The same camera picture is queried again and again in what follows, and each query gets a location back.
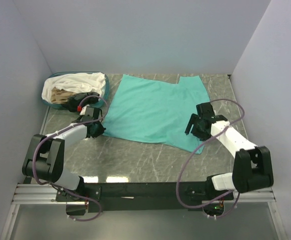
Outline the teal t shirt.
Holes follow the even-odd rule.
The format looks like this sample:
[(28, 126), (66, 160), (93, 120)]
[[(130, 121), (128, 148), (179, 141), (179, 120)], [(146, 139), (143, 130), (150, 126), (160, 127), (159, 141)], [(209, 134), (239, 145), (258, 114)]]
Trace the teal t shirt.
[(202, 142), (185, 130), (196, 106), (209, 100), (199, 76), (168, 83), (124, 75), (103, 120), (104, 136), (193, 152)]

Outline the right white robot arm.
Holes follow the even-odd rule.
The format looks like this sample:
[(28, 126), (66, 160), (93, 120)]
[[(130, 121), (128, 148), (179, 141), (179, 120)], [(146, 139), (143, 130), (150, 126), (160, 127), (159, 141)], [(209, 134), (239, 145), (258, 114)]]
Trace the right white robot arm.
[(234, 157), (232, 172), (207, 177), (204, 194), (217, 199), (223, 191), (247, 193), (272, 187), (274, 175), (270, 150), (247, 140), (223, 115), (216, 115), (210, 102), (198, 104), (185, 134), (200, 141), (218, 140)]

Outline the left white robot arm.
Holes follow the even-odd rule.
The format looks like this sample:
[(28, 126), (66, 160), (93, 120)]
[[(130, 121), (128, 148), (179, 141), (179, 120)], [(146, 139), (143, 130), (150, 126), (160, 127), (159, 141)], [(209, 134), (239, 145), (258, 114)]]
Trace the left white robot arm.
[(106, 130), (101, 123), (102, 119), (100, 108), (88, 106), (85, 114), (68, 127), (48, 135), (35, 134), (25, 155), (22, 174), (67, 189), (72, 200), (82, 200), (86, 194), (85, 182), (83, 177), (64, 166), (65, 149), (83, 139), (102, 135)]

